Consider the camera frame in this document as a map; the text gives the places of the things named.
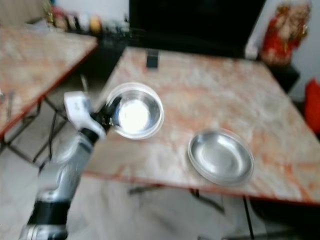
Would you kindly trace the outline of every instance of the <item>marble tabletop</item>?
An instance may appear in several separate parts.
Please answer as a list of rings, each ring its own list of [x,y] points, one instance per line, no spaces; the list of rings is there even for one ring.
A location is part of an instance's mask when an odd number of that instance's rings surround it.
[[[86,174],[120,181],[199,189],[236,196],[320,204],[320,144],[268,69],[259,62],[160,51],[158,69],[146,50],[127,48],[102,90],[139,82],[160,96],[165,120],[145,140],[111,131],[99,142]],[[186,155],[199,131],[224,128],[252,150],[255,166],[243,185],[218,186]]]
[[[0,28],[0,138],[96,46],[91,36]]]

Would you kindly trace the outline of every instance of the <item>floor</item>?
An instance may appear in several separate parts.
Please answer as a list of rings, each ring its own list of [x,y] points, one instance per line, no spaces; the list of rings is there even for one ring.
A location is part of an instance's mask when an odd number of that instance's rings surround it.
[[[89,96],[94,102],[104,79],[90,79]],[[50,99],[62,104],[63,92],[81,90],[79,77],[71,77]],[[47,139],[54,112],[43,105],[41,114],[14,144],[34,154]],[[74,134],[67,123],[55,138],[53,152]],[[19,238],[30,216],[37,192],[38,169],[6,149],[0,155],[0,239]],[[136,184],[82,177],[68,215],[69,240],[220,240],[248,235],[242,198],[207,194],[225,207],[225,215],[194,199],[184,189],[161,188],[128,195]],[[283,229],[265,224],[249,209],[255,234]]]

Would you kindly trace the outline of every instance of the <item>metal plate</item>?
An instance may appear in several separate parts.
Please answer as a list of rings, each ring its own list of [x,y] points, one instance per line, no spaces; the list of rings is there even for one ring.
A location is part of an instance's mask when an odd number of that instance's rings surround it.
[[[254,157],[234,133],[211,130],[197,134],[189,143],[188,155],[194,168],[219,185],[239,185],[252,174]]]
[[[112,117],[115,131],[128,139],[146,139],[154,135],[164,122],[164,108],[159,96],[141,83],[125,83],[109,95],[121,101]]]

